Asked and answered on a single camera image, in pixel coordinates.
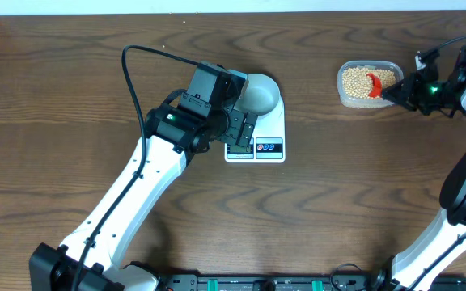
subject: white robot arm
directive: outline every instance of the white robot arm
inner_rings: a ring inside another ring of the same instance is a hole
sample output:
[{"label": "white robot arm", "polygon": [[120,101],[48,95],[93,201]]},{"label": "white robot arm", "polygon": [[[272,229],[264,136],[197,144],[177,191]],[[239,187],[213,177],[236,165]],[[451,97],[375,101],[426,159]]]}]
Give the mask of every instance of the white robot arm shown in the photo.
[{"label": "white robot arm", "polygon": [[[129,49],[197,67],[188,90],[173,91],[145,120],[126,69]],[[57,250],[45,244],[36,249],[30,258],[32,289],[71,286],[80,291],[115,290],[122,285],[127,290],[153,290],[157,279],[151,273],[136,266],[121,269],[125,252],[146,215],[194,154],[206,152],[212,141],[245,147],[251,140],[257,115],[235,108],[248,85],[246,74],[135,45],[124,48],[122,65],[142,137],[127,166],[89,217]],[[170,103],[179,96],[174,108]]]},{"label": "white robot arm", "polygon": [[[437,78],[437,72],[434,73],[433,60],[429,60],[426,55],[424,58],[427,58],[427,64],[419,64],[417,61],[417,67],[420,69],[419,72],[423,70],[426,72],[412,74],[412,78],[423,83],[418,83],[416,86],[411,84],[414,89],[410,92],[416,91],[420,96],[422,94],[425,96],[426,91],[427,94],[433,91],[438,94],[430,95],[429,103],[422,102],[425,100],[418,102],[419,100],[413,97],[406,103],[417,107],[426,115],[432,110],[441,108],[460,109],[466,113],[466,46],[460,52],[455,71],[444,84],[430,82],[430,78]],[[400,92],[403,92],[405,87],[407,87],[405,84],[400,86]],[[396,91],[393,92],[391,89],[388,94],[389,99],[396,100]],[[452,104],[452,98],[460,98],[456,102],[460,102],[461,107]],[[380,288],[384,290],[429,290],[434,278],[466,251],[466,155],[447,177],[440,195],[440,203],[442,208],[436,218],[410,247],[389,260],[379,274],[380,280],[384,282],[380,281],[380,284],[379,280],[376,280],[374,288],[383,286]]]}]

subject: wood grain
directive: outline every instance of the wood grain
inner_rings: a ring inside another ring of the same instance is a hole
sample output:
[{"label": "wood grain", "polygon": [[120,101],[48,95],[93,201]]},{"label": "wood grain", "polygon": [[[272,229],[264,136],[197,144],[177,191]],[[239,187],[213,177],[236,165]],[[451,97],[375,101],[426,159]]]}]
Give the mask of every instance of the wood grain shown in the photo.
[{"label": "wood grain", "polygon": [[[434,218],[466,150],[466,119],[345,108],[337,71],[357,59],[410,71],[417,50],[463,34],[458,11],[0,17],[0,289],[29,289],[33,250],[74,230],[129,160],[139,132],[121,72],[126,44],[272,75],[288,144],[282,165],[226,164],[218,143],[196,156],[124,264],[229,274],[377,268]],[[440,59],[445,74],[458,47]],[[143,111],[193,73],[145,53],[129,63]],[[447,272],[466,275],[466,253]]]}]

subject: white wall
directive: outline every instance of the white wall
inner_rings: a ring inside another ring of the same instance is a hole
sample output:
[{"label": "white wall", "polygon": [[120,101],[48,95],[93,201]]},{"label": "white wall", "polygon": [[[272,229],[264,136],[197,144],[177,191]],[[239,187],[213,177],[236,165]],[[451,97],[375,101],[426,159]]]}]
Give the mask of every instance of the white wall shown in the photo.
[{"label": "white wall", "polygon": [[0,0],[0,15],[466,10],[466,0]]}]

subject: clear plastic container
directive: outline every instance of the clear plastic container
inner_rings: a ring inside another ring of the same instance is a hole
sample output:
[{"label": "clear plastic container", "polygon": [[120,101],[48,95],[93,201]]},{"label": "clear plastic container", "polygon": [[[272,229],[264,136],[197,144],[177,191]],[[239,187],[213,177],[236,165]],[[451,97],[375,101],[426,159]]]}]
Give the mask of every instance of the clear plastic container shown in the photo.
[{"label": "clear plastic container", "polygon": [[390,61],[349,61],[345,63],[337,73],[337,90],[341,97],[341,103],[350,108],[384,108],[393,105],[393,102],[384,99],[362,99],[346,94],[343,88],[343,72],[349,68],[367,67],[368,69],[392,70],[396,81],[404,78],[400,67]]}]

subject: white scale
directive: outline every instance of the white scale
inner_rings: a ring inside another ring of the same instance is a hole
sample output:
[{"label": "white scale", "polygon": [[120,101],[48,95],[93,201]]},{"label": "white scale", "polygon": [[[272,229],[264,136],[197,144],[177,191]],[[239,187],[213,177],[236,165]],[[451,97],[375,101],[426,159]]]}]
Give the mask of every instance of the white scale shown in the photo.
[{"label": "white scale", "polygon": [[285,161],[285,106],[276,82],[263,74],[249,74],[244,97],[235,109],[258,115],[248,147],[225,145],[226,162]]}]

